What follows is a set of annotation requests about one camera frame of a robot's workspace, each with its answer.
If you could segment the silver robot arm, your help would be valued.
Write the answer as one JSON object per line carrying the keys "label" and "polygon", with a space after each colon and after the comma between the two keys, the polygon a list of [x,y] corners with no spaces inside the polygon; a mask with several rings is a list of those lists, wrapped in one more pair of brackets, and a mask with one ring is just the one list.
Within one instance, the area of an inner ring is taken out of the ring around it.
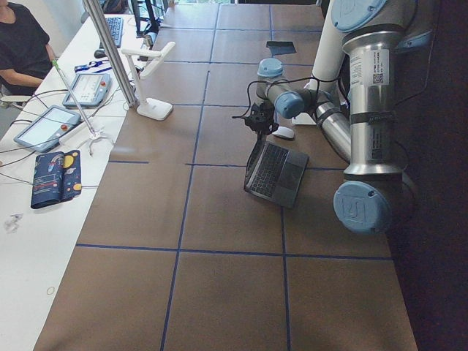
{"label": "silver robot arm", "polygon": [[311,116],[348,166],[333,208],[354,233],[383,233],[415,204],[410,180],[393,157],[396,56],[429,44],[435,1],[329,1],[311,76],[293,89],[274,58],[257,71],[244,123],[259,137],[273,117]]}

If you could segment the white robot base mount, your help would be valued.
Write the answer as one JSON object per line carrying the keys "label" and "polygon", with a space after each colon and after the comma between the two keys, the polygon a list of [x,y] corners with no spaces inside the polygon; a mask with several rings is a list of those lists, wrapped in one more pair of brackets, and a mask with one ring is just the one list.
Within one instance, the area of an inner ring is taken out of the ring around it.
{"label": "white robot base mount", "polygon": [[317,125],[308,113],[299,113],[296,117],[291,119],[291,122],[294,125]]}

